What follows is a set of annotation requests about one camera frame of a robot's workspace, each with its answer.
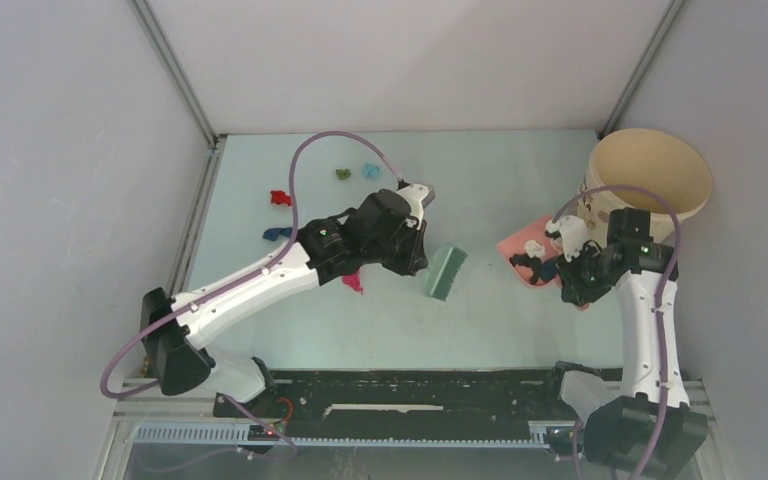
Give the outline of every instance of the red cable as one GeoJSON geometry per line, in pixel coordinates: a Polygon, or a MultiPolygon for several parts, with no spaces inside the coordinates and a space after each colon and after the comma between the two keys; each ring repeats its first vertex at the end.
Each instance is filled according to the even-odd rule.
{"type": "Polygon", "coordinates": [[[279,397],[275,399],[276,402],[284,402],[287,404],[287,407],[290,409],[289,412],[287,412],[287,416],[284,417],[283,420],[281,420],[282,423],[284,423],[284,427],[287,426],[288,423],[290,423],[290,418],[293,416],[293,402],[290,401],[287,397],[279,397]]]}

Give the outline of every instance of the light blue table surface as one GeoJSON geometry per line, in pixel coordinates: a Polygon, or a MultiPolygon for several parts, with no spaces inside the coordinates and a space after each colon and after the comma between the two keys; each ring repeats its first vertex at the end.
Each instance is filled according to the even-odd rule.
{"type": "MultiPolygon", "coordinates": [[[[189,288],[245,267],[278,246],[261,238],[291,224],[290,209],[269,203],[287,190],[290,159],[309,135],[228,138],[201,231],[189,288]]],[[[270,368],[488,369],[547,367],[558,360],[622,364],[617,302],[607,295],[586,312],[563,304],[556,288],[534,290],[515,278],[495,244],[572,196],[597,138],[590,130],[388,132],[363,136],[408,181],[432,184],[426,252],[453,243],[469,257],[446,302],[422,294],[422,278],[380,266],[361,270],[359,295],[335,280],[240,321],[216,342],[256,355],[270,368]]],[[[395,189],[366,147],[345,138],[315,142],[297,170],[301,224],[356,207],[371,192],[395,189]],[[349,168],[352,177],[336,178],[349,168]]]]}

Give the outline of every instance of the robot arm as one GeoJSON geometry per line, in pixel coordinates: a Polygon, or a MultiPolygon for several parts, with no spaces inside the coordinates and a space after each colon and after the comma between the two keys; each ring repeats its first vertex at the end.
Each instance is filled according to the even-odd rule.
{"type": "Polygon", "coordinates": [[[312,220],[299,229],[287,254],[270,269],[266,264],[280,249],[211,285],[174,298],[160,288],[147,293],[142,328],[182,306],[190,307],[143,341],[161,392],[178,395],[201,386],[248,402],[271,382],[263,362],[236,358],[216,348],[207,351],[231,325],[294,293],[351,275],[362,265],[380,263],[399,275],[415,275],[427,267],[424,216],[434,189],[420,184],[399,187],[396,192],[381,190],[369,195],[357,209],[312,220]],[[260,275],[251,280],[200,305],[195,303],[206,293],[258,270],[260,275]]]}
{"type": "MultiPolygon", "coordinates": [[[[650,214],[626,208],[611,212],[608,245],[601,249],[586,234],[583,221],[565,217],[547,225],[547,235],[560,241],[557,261],[561,298],[583,306],[614,289],[623,325],[623,374],[620,395],[611,394],[598,377],[569,372],[561,398],[586,425],[584,452],[594,463],[631,471],[653,431],[651,416],[661,401],[661,349],[655,295],[673,248],[649,236],[650,214]]],[[[644,473],[672,478],[690,460],[707,435],[707,418],[690,410],[675,342],[673,304],[678,271],[673,270],[662,294],[667,376],[667,414],[658,448],[644,473]]]]}

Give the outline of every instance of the bucket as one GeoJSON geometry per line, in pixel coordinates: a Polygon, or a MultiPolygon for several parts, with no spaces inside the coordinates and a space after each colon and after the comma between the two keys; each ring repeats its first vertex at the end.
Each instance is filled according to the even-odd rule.
{"type": "MultiPolygon", "coordinates": [[[[629,128],[603,138],[590,153],[579,192],[604,185],[633,185],[658,194],[675,210],[679,222],[696,215],[711,196],[711,171],[696,150],[657,130],[629,128]]],[[[606,244],[612,210],[634,207],[652,212],[649,234],[661,242],[673,232],[673,222],[654,199],[636,192],[605,191],[579,200],[576,214],[590,236],[606,244]]]]}

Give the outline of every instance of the green sponge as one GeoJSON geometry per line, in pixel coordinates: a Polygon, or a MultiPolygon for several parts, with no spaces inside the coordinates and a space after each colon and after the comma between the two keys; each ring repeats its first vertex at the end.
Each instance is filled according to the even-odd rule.
{"type": "Polygon", "coordinates": [[[438,248],[428,265],[423,293],[427,297],[446,300],[464,260],[466,252],[454,245],[446,244],[438,248]]]}

